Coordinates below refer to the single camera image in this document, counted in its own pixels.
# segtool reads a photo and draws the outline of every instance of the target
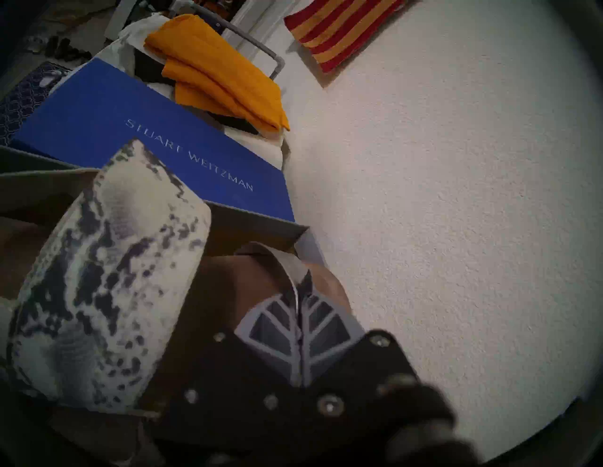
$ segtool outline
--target screw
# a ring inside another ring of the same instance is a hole
[[[318,411],[325,417],[339,417],[345,409],[343,400],[335,394],[326,394],[318,399]]]
[[[377,395],[384,396],[401,387],[411,387],[417,384],[417,379],[408,373],[395,373],[385,380],[385,383],[377,386]]]
[[[268,410],[274,410],[279,406],[279,399],[275,394],[269,394],[264,398],[264,405]]]
[[[187,389],[185,391],[185,399],[189,404],[195,404],[199,399],[199,394],[197,394],[197,391],[194,389]]]
[[[390,340],[387,337],[379,334],[375,334],[373,337],[371,337],[370,341],[377,347],[387,347],[390,344]]]

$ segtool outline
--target floor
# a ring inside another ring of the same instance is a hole
[[[92,17],[85,24],[76,27],[68,37],[71,46],[89,51],[92,55],[97,54],[105,46],[104,30],[111,19],[113,10],[107,10]],[[63,30],[64,26],[48,22],[42,17],[31,27],[28,35],[51,36]],[[13,63],[0,77],[0,99],[2,99],[19,81],[25,78],[31,71],[35,70],[45,61],[51,61],[67,68],[75,68],[79,61],[65,62],[54,57],[46,57],[43,53],[33,54],[26,50],[18,52],[14,56]]]

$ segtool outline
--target cardboard box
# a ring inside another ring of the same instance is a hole
[[[294,221],[282,172],[179,105],[99,59],[58,88],[11,146],[100,168],[138,138],[201,199]]]

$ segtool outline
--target white wall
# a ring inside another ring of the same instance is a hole
[[[295,216],[361,324],[485,459],[543,428],[603,343],[603,95],[570,32],[540,1],[424,0],[326,89],[284,27],[268,46]]]

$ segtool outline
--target white cloth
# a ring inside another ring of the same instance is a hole
[[[282,170],[283,152],[280,150],[283,143],[282,134],[279,138],[269,140],[231,127],[224,127],[224,134],[241,146],[245,146],[253,154],[261,157],[278,170]]]

